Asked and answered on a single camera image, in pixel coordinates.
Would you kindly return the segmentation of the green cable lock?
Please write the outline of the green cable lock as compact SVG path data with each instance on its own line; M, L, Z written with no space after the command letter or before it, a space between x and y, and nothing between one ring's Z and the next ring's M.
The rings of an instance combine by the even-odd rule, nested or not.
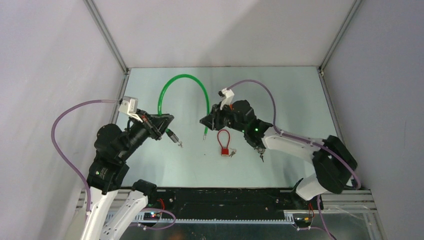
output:
M157 100L157 114L175 114L175 120L166 130L166 135L180 148L184 141L181 135L190 131L199 133L204 141L208 128L199 123L199 119L210 113L211 103L205 85L195 76L187 73L171 77L162 87Z

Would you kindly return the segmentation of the red cable lock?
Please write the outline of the red cable lock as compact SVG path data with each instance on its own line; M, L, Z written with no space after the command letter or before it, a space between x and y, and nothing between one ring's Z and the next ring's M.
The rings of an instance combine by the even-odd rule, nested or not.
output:
M228 157L230 155L229 144L231 141L231 135L229 131L226 129L221 129L218 131L216 137L217 137L218 144L220 146L220 155L222 157Z

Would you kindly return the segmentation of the keys of red lock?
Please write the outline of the keys of red lock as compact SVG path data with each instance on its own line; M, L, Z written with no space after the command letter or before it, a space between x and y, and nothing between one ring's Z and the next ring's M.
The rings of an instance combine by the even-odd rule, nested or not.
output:
M229 157L232 158L236 153L237 153L237 150L236 149L231 149L229 151Z

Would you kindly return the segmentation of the small brass padlock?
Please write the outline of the small brass padlock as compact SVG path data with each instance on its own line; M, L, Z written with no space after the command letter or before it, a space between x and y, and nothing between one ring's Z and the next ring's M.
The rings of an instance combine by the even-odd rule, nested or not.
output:
M259 154L259 157L260 157L261 161L264 163L265 162L265 160L264 160L264 154L265 154L266 149L265 148L262 148L262 147L258 147L256 149L256 151Z

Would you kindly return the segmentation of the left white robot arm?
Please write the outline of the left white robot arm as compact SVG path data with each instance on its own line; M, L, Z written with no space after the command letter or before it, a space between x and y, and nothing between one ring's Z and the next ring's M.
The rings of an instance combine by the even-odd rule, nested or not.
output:
M160 140L173 120L171 114L149 114L138 109L134 117L128 117L126 128L110 123L99 129L94 142L96 155L86 180L89 190L84 205L88 214L82 240L118 240L142 209L156 206L157 185L139 179L132 185L124 204L105 222L130 169L127 160L147 139Z

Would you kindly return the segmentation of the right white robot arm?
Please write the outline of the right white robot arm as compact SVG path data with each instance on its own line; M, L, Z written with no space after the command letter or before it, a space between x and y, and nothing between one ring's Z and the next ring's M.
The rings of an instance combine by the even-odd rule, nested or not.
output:
M291 204L297 209L304 209L312 198L322 193L341 194L358 166L337 136L308 138L283 131L259 119L247 100L224 106L214 104L199 122L211 131L229 128L243 133L245 141L260 155L265 150L275 150L311 164L315 172L299 180L290 196Z

